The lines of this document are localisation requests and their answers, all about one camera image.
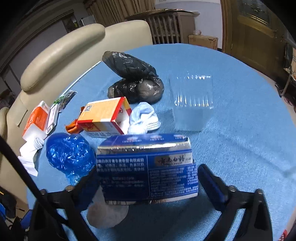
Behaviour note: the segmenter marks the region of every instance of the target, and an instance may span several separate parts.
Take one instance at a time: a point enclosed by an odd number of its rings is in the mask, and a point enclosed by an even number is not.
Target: orange glove
[[[81,115],[84,107],[85,106],[80,107],[80,114],[79,114],[79,116]],[[77,125],[77,120],[78,119],[75,119],[74,121],[71,122],[71,124],[65,126],[66,127],[66,131],[68,133],[70,133],[70,134],[78,134],[78,133],[80,133],[80,132],[83,131],[83,129]]]

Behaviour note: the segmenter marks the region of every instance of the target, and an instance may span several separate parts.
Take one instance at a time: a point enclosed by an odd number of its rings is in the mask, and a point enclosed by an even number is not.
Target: white cloth
[[[44,145],[44,140],[39,137],[35,137],[32,141],[26,142],[20,148],[21,156],[18,156],[20,162],[23,164],[27,172],[33,176],[38,175],[37,170],[35,169],[34,156],[36,152],[41,149]]]
[[[128,134],[145,134],[160,125],[154,108],[147,102],[140,102],[131,112]]]

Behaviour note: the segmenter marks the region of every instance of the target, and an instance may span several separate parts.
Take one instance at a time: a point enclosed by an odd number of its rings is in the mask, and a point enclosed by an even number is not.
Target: round table
[[[127,53],[151,64],[163,80],[162,99],[153,105],[161,127],[156,133],[174,133],[168,76],[183,72],[212,75],[215,111],[200,133],[189,136],[197,164],[206,163],[227,185],[241,191],[263,189],[271,216],[273,239],[278,240],[295,208],[296,128],[279,95],[256,71],[221,52],[187,44],[150,45]],[[80,107],[107,99],[118,77],[105,63],[88,72],[72,90],[78,93],[59,115],[54,132],[66,132]],[[104,139],[81,133],[95,150]],[[47,161],[46,148],[38,160],[39,189],[61,191],[69,182]],[[28,191],[30,208],[35,198]],[[244,210],[240,210],[226,238],[232,240]],[[105,240],[203,240],[220,212],[214,210],[203,189],[195,198],[177,202],[130,206],[127,217],[110,229],[92,228]],[[67,229],[71,240],[75,240]]]

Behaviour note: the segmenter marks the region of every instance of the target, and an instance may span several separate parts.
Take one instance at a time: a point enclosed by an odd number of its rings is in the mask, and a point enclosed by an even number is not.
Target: qr code
[[[84,112],[86,111],[90,111],[91,110],[92,105],[88,105],[87,107],[85,107]]]

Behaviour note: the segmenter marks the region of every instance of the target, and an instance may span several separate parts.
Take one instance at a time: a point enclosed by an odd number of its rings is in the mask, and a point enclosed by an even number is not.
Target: orange packaging
[[[40,104],[33,109],[23,132],[22,137],[25,141],[29,141],[35,138],[35,136],[43,140],[47,137],[45,130],[47,128],[49,111],[49,106],[44,101],[41,101]]]
[[[130,114],[126,97],[89,102],[80,114],[77,125],[91,137],[127,134]]]

